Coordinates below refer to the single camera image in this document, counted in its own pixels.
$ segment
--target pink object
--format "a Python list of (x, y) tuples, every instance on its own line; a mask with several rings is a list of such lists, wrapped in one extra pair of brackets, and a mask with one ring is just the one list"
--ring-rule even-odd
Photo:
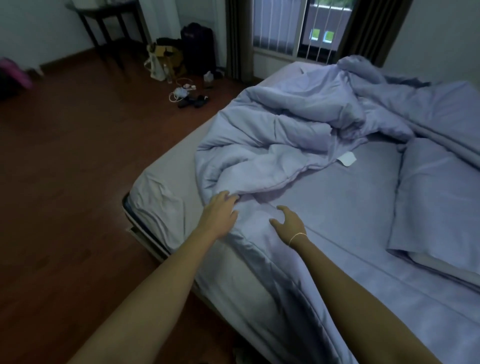
[(0, 59), (0, 68), (24, 88), (30, 89), (33, 87), (30, 77), (28, 77), (28, 75), (23, 72), (14, 61), (8, 58), (2, 58)]

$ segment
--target bracelet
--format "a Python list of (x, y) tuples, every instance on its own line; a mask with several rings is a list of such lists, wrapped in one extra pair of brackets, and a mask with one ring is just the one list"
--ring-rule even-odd
[(297, 235), (305, 235), (307, 236), (307, 234), (304, 234), (303, 232), (297, 232), (295, 235), (292, 236), (292, 238), (290, 239), (290, 241), (288, 242), (288, 246), (290, 246), (290, 243), (292, 242), (293, 238), (296, 237)]

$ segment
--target forearm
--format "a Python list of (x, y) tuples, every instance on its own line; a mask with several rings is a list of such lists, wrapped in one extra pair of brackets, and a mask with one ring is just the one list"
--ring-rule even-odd
[(338, 331), (360, 364), (439, 364), (386, 306), (305, 236), (293, 248), (305, 262)]
[(194, 231), (125, 299), (71, 364), (152, 363), (177, 322), (195, 273), (213, 240)]

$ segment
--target person's right arm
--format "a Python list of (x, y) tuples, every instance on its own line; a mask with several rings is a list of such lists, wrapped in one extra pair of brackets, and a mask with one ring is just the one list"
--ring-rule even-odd
[(307, 238), (297, 214), (285, 206), (277, 208), (283, 211), (285, 222), (271, 219), (270, 223), (305, 262), (335, 326), (359, 364), (441, 364), (397, 316)]

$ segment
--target table leg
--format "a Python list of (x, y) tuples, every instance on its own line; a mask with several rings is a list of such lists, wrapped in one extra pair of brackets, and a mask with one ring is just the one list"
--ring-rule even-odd
[(97, 51), (97, 53), (100, 55), (100, 58), (105, 60), (105, 57), (103, 56), (103, 53), (100, 49), (100, 46), (98, 45), (98, 42), (96, 41), (95, 39), (95, 35), (93, 34), (92, 32), (92, 29), (90, 28), (90, 25), (88, 25), (88, 21), (85, 19), (85, 17), (81, 14), (78, 14), (78, 16), (80, 17), (80, 20), (82, 21), (84, 27), (85, 27), (85, 30), (87, 31), (88, 33), (88, 36), (90, 37), (90, 39), (92, 40), (92, 43), (95, 47), (95, 50)]
[(125, 26), (125, 22), (123, 21), (121, 14), (117, 14), (117, 19), (120, 23), (120, 28), (123, 32), (123, 35), (125, 36), (125, 39), (130, 40), (130, 35), (128, 34), (127, 27)]
[(148, 44), (147, 37), (145, 36), (145, 32), (144, 32), (144, 27), (142, 25), (142, 22), (140, 21), (140, 15), (138, 14), (138, 9), (135, 9), (132, 13), (133, 13), (133, 17), (135, 18), (135, 22), (137, 23), (140, 36), (142, 37), (142, 42), (144, 44)]
[(107, 42), (107, 47), (110, 49), (110, 52), (117, 62), (117, 65), (124, 70), (125, 67), (123, 66), (123, 62), (120, 59), (120, 55), (117, 52), (117, 48), (112, 42), (112, 38), (110, 38), (110, 34), (108, 34), (107, 27), (105, 26), (105, 23), (103, 22), (103, 19), (97, 18), (96, 21), (98, 22), (98, 26), (100, 27), (100, 30), (102, 31), (103, 36), (105, 37), (105, 40)]

